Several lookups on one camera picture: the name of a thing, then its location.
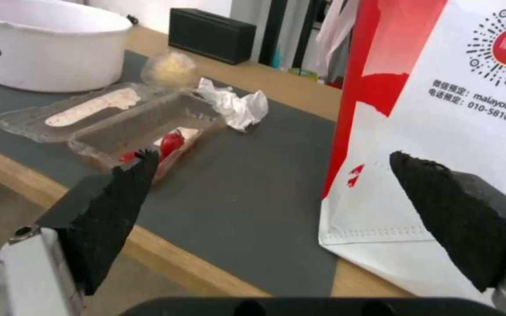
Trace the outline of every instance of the black speaker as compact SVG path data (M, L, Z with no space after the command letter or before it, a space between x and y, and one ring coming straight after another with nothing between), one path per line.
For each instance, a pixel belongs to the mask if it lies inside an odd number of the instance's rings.
M256 26L191 8L171 8L169 46L228 64L251 58Z

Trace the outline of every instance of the cherry tomato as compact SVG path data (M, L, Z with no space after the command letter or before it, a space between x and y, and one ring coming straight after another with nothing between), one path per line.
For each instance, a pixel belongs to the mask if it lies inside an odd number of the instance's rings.
M127 154L123 154L122 157L120 157L121 162L131 162L132 160L136 159L136 152L129 152Z
M161 140L159 149L161 150L161 156L167 157L175 150L181 148L184 144L184 138L179 131L169 133Z

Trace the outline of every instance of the white tissue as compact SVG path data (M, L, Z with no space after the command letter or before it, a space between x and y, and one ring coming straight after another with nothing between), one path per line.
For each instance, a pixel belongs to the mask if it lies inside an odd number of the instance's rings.
M232 88L216 88L212 80L201 78L197 91L213 103L216 112L223 116L226 124L235 130L245 132L249 125L255 125L269 112L267 96L259 90L239 98Z

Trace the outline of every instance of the plastic tray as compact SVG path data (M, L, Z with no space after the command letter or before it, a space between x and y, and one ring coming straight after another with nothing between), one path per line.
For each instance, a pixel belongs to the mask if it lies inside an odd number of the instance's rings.
M131 106L128 110L105 108L69 126L54 127L46 124L46 119L55 114L59 114L79 104L124 88L132 88L140 98L135 106ZM94 124L103 123L107 119L139 107L147 101L165 95L166 93L166 90L159 90L158 88L152 88L138 83L115 84L102 90L69 98L42 108L25 108L0 114L0 128L13 134L26 136L36 142L65 142L79 130L83 130Z
M100 168L110 169L123 165L120 159L126 153L158 150L153 143L176 128L198 130L181 148L162 158L156 182L198 138L217 126L224 122L209 102L191 92L175 92L77 132L68 146Z

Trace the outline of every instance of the red and white paper bag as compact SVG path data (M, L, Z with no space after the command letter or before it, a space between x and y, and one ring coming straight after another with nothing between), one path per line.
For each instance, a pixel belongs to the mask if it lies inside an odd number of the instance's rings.
M423 296L489 303L424 228L391 152L506 194L506 1L360 0L320 244Z

